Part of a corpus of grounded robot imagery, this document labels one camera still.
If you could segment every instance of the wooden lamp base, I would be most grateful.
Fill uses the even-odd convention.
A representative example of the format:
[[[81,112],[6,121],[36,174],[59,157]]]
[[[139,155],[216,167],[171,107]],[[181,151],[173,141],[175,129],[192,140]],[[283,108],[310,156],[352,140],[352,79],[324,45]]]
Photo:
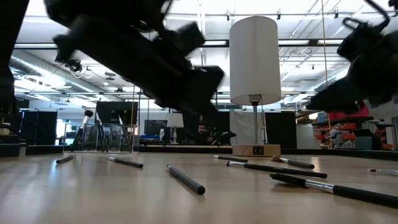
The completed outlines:
[[[234,156],[256,156],[256,157],[272,157],[280,156],[280,145],[233,145],[232,155]]]

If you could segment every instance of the white lampshade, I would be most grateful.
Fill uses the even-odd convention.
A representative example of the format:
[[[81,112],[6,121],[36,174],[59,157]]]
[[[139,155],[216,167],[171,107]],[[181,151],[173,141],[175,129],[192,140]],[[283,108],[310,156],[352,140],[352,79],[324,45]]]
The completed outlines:
[[[168,128],[183,128],[184,122],[181,113],[170,113],[167,119]]]
[[[231,102],[251,105],[249,95],[261,95],[267,105],[281,99],[278,28],[274,20],[253,16],[229,31]]]

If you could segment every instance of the lamp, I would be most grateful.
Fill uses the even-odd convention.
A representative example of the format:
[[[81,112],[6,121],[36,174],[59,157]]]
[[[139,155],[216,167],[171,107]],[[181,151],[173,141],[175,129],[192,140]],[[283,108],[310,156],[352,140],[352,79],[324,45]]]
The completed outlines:
[[[170,113],[167,119],[167,127],[173,130],[173,142],[171,144],[178,144],[177,142],[177,128],[183,128],[184,122],[181,113]]]
[[[252,105],[254,144],[235,145],[236,156],[273,156],[279,145],[266,144],[265,117],[262,119],[264,144],[258,144],[257,106],[280,101],[278,28],[273,19],[253,16],[236,22],[229,32],[231,102]]]

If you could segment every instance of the wooden table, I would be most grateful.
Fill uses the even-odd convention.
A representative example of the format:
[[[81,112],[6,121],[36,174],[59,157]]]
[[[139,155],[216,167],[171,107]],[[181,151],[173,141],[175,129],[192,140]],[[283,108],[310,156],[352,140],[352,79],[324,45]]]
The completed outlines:
[[[0,159],[0,223],[396,223],[398,210],[278,183],[269,173],[226,167],[209,154],[118,154],[143,169],[115,164],[107,154]],[[290,156],[315,164],[325,181],[398,196],[398,177],[370,168],[394,161],[338,156]],[[296,167],[249,160],[256,164]],[[206,187],[197,195],[165,168],[172,164]]]

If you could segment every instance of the man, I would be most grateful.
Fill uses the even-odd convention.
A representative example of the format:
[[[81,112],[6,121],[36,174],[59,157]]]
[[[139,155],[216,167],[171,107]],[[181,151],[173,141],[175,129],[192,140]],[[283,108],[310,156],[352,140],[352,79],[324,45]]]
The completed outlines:
[[[214,139],[209,137],[207,132],[206,123],[200,121],[198,125],[198,134],[195,136],[195,144],[197,145],[210,145]]]

